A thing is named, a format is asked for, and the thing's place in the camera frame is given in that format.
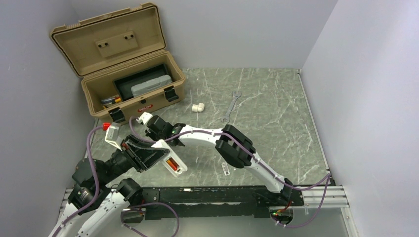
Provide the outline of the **white pvc elbow fitting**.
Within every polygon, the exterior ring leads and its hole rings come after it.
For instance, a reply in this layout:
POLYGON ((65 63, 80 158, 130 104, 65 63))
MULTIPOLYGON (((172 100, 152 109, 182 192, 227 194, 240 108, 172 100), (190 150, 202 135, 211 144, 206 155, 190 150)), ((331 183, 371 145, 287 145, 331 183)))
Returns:
POLYGON ((205 104, 204 103, 198 103, 198 104, 193 104, 191 111, 195 112, 195 113, 201 113, 203 112, 205 109, 205 104))

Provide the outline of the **orange red AA battery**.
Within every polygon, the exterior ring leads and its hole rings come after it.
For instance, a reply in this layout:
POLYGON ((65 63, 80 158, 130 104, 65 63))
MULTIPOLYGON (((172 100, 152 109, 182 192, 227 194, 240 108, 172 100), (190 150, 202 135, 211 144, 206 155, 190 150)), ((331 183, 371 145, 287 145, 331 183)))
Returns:
POLYGON ((173 158, 169 158, 166 163, 173 169, 175 172, 177 172, 180 168, 180 166, 177 164, 177 162, 173 158))

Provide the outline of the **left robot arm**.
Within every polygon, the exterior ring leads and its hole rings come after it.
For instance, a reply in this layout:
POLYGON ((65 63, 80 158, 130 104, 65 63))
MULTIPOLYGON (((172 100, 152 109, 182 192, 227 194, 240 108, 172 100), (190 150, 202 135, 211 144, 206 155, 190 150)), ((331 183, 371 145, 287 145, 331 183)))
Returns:
POLYGON ((87 158, 77 164, 72 175, 75 185, 51 237, 94 237, 115 216, 157 204, 158 195, 132 178, 121 180, 114 188, 107 185, 132 168, 144 172, 176 154, 162 140, 151 145, 129 135, 105 141, 116 150, 107 161, 93 159, 88 151, 87 158))

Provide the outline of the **white remote control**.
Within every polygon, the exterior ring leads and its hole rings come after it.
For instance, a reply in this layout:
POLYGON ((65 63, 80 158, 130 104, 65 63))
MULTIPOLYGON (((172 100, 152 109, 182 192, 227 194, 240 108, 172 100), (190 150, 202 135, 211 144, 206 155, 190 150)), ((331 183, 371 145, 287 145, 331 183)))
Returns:
POLYGON ((179 177, 181 174, 185 173, 188 170, 187 165, 182 161, 182 159, 177 155, 177 153, 168 145, 164 140, 159 140, 155 142, 152 148, 162 148, 165 149, 167 154, 164 154, 163 158, 160 160, 163 166, 174 176, 179 177))

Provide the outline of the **white battery cover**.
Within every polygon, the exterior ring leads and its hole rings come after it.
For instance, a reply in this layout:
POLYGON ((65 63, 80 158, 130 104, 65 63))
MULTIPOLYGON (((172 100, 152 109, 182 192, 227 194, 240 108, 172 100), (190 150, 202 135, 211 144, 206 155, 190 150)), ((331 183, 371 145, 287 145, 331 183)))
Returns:
POLYGON ((221 164, 221 166, 222 166, 222 170, 223 170, 224 175, 225 175, 225 176, 230 175, 230 171, 229 171, 228 164, 227 164, 226 162, 223 162, 223 163, 221 164))

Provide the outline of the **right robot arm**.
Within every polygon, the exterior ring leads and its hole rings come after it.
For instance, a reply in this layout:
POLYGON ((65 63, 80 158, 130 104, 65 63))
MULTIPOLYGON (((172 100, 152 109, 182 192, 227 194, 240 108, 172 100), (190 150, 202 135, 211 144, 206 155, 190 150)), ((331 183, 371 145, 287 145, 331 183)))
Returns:
POLYGON ((234 168, 245 169, 259 179, 272 193, 278 205, 292 197, 292 182, 273 170, 257 153, 253 142, 233 125, 221 129, 195 128, 184 123, 175 125, 160 116, 139 119, 146 125, 146 136, 154 141, 165 140, 172 146, 207 146, 215 148, 234 168))

